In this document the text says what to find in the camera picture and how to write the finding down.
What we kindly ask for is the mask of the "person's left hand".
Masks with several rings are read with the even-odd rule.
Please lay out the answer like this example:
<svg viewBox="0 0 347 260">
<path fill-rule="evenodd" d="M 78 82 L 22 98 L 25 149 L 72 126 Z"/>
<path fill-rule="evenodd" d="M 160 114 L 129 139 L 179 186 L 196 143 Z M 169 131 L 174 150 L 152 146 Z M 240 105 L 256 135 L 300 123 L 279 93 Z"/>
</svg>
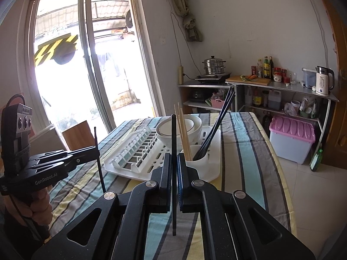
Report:
<svg viewBox="0 0 347 260">
<path fill-rule="evenodd" d="M 48 189 L 44 188 L 32 193 L 33 201 L 30 205 L 26 205 L 15 197 L 10 195 L 3 198 L 7 211 L 21 224 L 26 226 L 24 220 L 16 210 L 13 202 L 16 204 L 19 212 L 23 217 L 31 218 L 38 225 L 49 225 L 52 221 L 52 206 L 50 204 L 50 196 Z"/>
</svg>

